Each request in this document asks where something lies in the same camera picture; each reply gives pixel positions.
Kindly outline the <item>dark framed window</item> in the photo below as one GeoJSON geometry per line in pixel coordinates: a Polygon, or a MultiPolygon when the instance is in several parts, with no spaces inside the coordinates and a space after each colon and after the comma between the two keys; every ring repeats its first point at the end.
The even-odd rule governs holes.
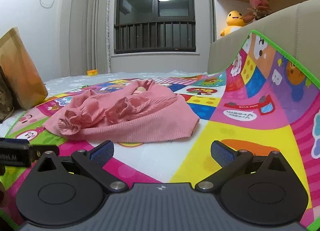
{"type": "Polygon", "coordinates": [[[195,52],[194,0],[117,0],[116,54],[195,52]]]}

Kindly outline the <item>pink knit sweater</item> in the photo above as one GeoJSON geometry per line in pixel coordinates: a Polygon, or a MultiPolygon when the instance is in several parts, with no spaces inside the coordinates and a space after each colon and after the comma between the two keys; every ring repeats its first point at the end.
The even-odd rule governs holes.
{"type": "Polygon", "coordinates": [[[154,80],[135,80],[114,92],[74,96],[43,126],[69,140],[152,143],[189,138],[199,120],[180,94],[154,80]]]}

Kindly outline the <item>small yellow toy block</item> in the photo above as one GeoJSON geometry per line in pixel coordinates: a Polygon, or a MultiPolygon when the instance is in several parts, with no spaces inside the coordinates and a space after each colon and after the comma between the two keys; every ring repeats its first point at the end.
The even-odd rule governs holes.
{"type": "Polygon", "coordinates": [[[88,76],[97,76],[98,75],[98,71],[97,70],[89,70],[87,71],[87,75],[88,76]]]}

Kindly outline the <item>yellow duck plush toy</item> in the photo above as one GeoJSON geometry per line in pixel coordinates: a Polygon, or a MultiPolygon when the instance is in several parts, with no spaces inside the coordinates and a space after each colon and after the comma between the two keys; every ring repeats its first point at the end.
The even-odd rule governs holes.
{"type": "Polygon", "coordinates": [[[226,19],[227,26],[220,32],[220,36],[224,37],[230,33],[246,26],[246,23],[242,19],[242,14],[238,11],[231,11],[227,15],[226,19]]]}

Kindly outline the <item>colourful cartoon play mat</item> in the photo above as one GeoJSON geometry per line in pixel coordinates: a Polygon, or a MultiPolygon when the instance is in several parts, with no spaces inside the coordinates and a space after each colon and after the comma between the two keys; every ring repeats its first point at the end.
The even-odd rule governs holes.
{"type": "MultiPolygon", "coordinates": [[[[116,79],[48,97],[42,104],[4,122],[1,135],[31,144],[55,144],[62,156],[91,149],[93,141],[69,141],[43,124],[86,90],[109,93],[138,78],[116,79]]],[[[186,78],[156,78],[184,97],[199,116],[189,138],[158,143],[116,143],[104,169],[127,185],[134,183],[196,184],[218,171],[213,141],[256,156],[281,152],[303,183],[308,206],[301,224],[319,230],[319,80],[257,31],[251,31],[232,64],[222,72],[186,78]]]]}

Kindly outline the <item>pink artificial flower plant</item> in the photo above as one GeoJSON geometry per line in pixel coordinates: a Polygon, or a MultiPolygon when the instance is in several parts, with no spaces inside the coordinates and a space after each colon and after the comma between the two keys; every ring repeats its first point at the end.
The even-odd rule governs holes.
{"type": "Polygon", "coordinates": [[[248,24],[253,20],[260,20],[272,13],[267,0],[249,0],[249,12],[242,17],[244,23],[248,24]]]}

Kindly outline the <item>white vertical curtain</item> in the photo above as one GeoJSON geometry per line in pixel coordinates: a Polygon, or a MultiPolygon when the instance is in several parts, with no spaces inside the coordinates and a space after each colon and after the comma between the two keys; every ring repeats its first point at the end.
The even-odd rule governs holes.
{"type": "Polygon", "coordinates": [[[69,20],[69,67],[72,76],[111,72],[110,0],[72,0],[69,20]]]}

